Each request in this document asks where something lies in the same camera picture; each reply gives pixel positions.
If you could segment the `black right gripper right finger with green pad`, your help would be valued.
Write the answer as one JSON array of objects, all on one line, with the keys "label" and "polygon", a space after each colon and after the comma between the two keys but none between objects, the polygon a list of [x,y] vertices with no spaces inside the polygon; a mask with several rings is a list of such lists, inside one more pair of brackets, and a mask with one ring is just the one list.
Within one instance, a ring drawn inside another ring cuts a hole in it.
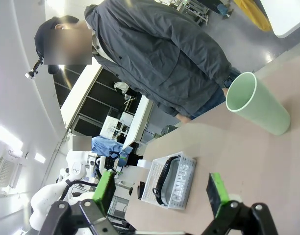
[{"label": "black right gripper right finger with green pad", "polygon": [[268,206],[262,202],[250,207],[230,199],[219,173],[210,173],[206,187],[214,219],[204,230],[204,235],[227,235],[231,230],[243,235],[278,234]]}]

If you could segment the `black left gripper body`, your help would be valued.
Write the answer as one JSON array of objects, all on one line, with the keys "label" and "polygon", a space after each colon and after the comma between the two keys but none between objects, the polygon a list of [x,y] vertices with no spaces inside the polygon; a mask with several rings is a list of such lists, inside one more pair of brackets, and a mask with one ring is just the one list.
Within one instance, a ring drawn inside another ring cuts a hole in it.
[{"label": "black left gripper body", "polygon": [[116,159],[120,158],[120,153],[116,151],[110,151],[109,156],[105,158],[105,163],[104,163],[104,168],[106,170],[112,170],[115,171],[114,169],[114,163]]}]

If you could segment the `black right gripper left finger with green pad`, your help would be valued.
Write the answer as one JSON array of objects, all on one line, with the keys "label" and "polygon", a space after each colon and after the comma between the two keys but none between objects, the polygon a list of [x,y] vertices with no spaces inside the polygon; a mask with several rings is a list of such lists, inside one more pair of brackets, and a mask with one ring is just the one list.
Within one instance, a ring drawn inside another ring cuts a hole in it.
[{"label": "black right gripper left finger with green pad", "polygon": [[70,205],[58,200],[39,231],[41,235],[133,235],[134,229],[119,229],[107,218],[115,192],[112,172],[103,173],[92,196]]}]

